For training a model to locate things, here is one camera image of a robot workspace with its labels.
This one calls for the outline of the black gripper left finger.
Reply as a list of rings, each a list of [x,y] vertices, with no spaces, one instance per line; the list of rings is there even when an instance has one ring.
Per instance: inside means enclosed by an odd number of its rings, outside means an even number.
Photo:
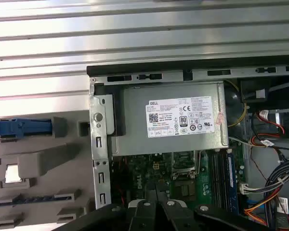
[[[155,228],[158,186],[147,184],[145,197],[132,200],[126,208],[106,205],[56,228],[56,231],[152,231]]]

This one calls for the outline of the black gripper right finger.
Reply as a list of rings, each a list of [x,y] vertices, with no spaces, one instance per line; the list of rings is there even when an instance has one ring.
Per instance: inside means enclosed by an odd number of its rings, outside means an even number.
[[[159,231],[269,231],[270,228],[239,215],[200,204],[194,209],[170,199],[166,184],[158,185]]]

